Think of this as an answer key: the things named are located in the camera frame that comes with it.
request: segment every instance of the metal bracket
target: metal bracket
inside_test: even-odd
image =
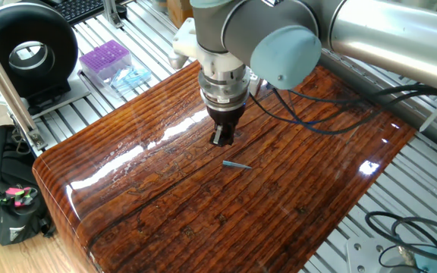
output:
[[[31,130],[28,132],[28,136],[30,137],[31,141],[35,144],[36,148],[41,151],[43,148],[45,148],[48,144],[45,143],[45,140],[43,140],[41,133],[39,133],[38,129]]]
[[[115,0],[103,0],[104,1],[104,17],[114,27],[120,28],[124,25],[121,22],[121,18],[118,14],[118,9],[115,7]]]
[[[393,243],[381,238],[351,238],[347,242],[348,269],[350,273],[414,273],[411,268],[384,268],[379,264],[379,256]],[[404,264],[404,259],[396,249],[382,257],[386,265]]]

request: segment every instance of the purple pipette tip box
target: purple pipette tip box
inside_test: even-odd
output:
[[[87,68],[84,72],[93,72],[101,79],[112,77],[119,69],[130,65],[129,51],[114,40],[96,47],[79,59],[83,68]]]

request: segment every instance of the light blue joint cap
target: light blue joint cap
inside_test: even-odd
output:
[[[190,4],[194,8],[214,8],[232,1],[234,0],[190,0]]]
[[[322,44],[310,30],[288,26],[275,30],[254,49],[250,68],[279,89],[292,89],[318,64]]]

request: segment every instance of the silver cylinder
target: silver cylinder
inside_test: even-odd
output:
[[[234,71],[218,72],[214,78],[198,73],[203,102],[216,111],[233,111],[244,105],[249,96],[250,72],[245,65]]]
[[[332,49],[437,88],[437,12],[378,0],[346,0]]]

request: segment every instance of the wood grain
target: wood grain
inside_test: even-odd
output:
[[[33,166],[58,230],[87,270],[297,272],[415,132],[383,113],[327,136],[249,101],[234,145],[211,146],[199,68],[176,73]],[[322,67],[297,90],[355,96]],[[259,97],[288,118],[268,90]],[[292,100],[308,121],[338,110]],[[352,108],[319,128],[344,128],[370,109]]]

